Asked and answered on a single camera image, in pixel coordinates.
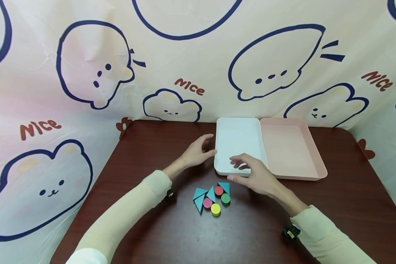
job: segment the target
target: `right hand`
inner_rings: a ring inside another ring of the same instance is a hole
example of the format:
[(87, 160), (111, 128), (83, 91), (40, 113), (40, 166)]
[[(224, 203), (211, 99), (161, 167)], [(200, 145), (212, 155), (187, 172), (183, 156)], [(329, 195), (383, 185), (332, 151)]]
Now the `right hand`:
[(271, 198), (277, 196), (285, 188), (259, 159), (243, 153), (231, 157), (230, 160), (230, 164), (233, 164), (234, 168), (240, 170), (251, 169), (251, 176), (245, 178), (230, 174), (227, 177), (228, 180), (242, 184), (258, 194), (268, 195)]

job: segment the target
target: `geometric block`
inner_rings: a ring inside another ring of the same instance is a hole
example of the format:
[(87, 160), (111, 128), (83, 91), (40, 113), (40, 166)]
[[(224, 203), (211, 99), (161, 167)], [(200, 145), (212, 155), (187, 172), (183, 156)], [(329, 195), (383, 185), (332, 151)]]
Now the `geometric block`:
[(217, 203), (215, 203), (215, 204), (213, 204), (212, 206), (211, 206), (211, 214), (213, 215), (213, 216), (219, 216), (220, 215), (220, 212), (221, 212), (221, 208), (220, 208), (220, 205), (218, 205)]
[(217, 186), (217, 187), (214, 188), (214, 192), (215, 192), (217, 197), (221, 197), (223, 195), (223, 193), (224, 193), (224, 190), (223, 190), (222, 187)]
[(211, 206), (213, 205), (213, 201), (210, 198), (205, 198), (203, 201), (204, 209), (210, 210)]
[(200, 197), (203, 194), (206, 194), (207, 192), (208, 192), (207, 190), (204, 190), (204, 189), (201, 189), (201, 188), (197, 188), (195, 190), (195, 194), (194, 194), (193, 200), (195, 200), (196, 198)]
[(213, 186), (211, 186), (211, 189), (208, 191), (207, 197), (210, 198), (213, 202), (216, 202), (216, 194), (214, 193)]
[(229, 183), (217, 183), (225, 192), (230, 195), (230, 184)]
[(222, 195), (222, 205), (228, 206), (230, 204), (230, 196), (228, 194), (223, 194)]
[(195, 206), (197, 206), (197, 209), (200, 214), (202, 214), (202, 203), (204, 201), (205, 195), (201, 195), (200, 197), (196, 198), (194, 200)]

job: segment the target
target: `light yellow sleeve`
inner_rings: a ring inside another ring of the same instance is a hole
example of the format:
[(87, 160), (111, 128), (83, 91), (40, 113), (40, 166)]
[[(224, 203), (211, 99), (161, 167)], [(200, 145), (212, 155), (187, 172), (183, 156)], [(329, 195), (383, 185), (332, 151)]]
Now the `light yellow sleeve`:
[(114, 251), (132, 226), (158, 205), (171, 187), (171, 181), (156, 170), (105, 211), (87, 230), (76, 250), (92, 248), (111, 263)]
[(298, 236), (301, 243), (321, 264), (375, 264), (314, 206), (290, 220), (301, 230)]

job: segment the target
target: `cartoon curtain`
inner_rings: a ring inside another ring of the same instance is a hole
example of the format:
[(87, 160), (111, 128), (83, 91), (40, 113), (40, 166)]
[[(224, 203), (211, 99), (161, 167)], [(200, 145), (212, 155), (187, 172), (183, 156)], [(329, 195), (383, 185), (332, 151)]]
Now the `cartoon curtain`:
[(0, 263), (49, 262), (131, 120), (218, 117), (350, 130), (396, 203), (396, 0), (0, 0)]

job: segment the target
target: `finger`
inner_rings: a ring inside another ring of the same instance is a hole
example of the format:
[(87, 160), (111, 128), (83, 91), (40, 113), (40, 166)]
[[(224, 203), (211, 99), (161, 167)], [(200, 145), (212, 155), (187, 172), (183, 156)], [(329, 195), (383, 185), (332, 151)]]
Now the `finger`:
[(238, 167), (239, 167), (240, 165), (242, 165), (242, 164), (243, 164), (242, 161), (237, 161), (233, 167), (236, 169), (236, 168), (238, 168)]
[(230, 174), (227, 179), (229, 181), (233, 181), (235, 183), (239, 183), (240, 185), (246, 186), (248, 187), (248, 183), (249, 183), (249, 178), (244, 178), (244, 177), (240, 177), (238, 175), (235, 174)]
[(213, 134), (205, 134), (200, 136), (196, 141), (203, 145), (207, 139), (211, 139), (213, 136)]
[(253, 164), (255, 161), (258, 161), (258, 159), (254, 158), (254, 157), (252, 157), (252, 156), (249, 156), (249, 155), (246, 154), (246, 153), (242, 153), (242, 154), (237, 155), (237, 156), (232, 156), (232, 157), (230, 157), (230, 159), (231, 159), (232, 161), (235, 161), (236, 163), (237, 163), (238, 161), (242, 161), (242, 163), (248, 164), (249, 167), (252, 167), (252, 164)]
[(217, 150), (210, 150), (210, 151), (204, 153), (204, 158), (205, 159), (211, 158), (212, 156), (216, 155), (216, 153), (217, 153)]
[(246, 164), (239, 167), (239, 170), (243, 170), (243, 169), (250, 169), (250, 167)]

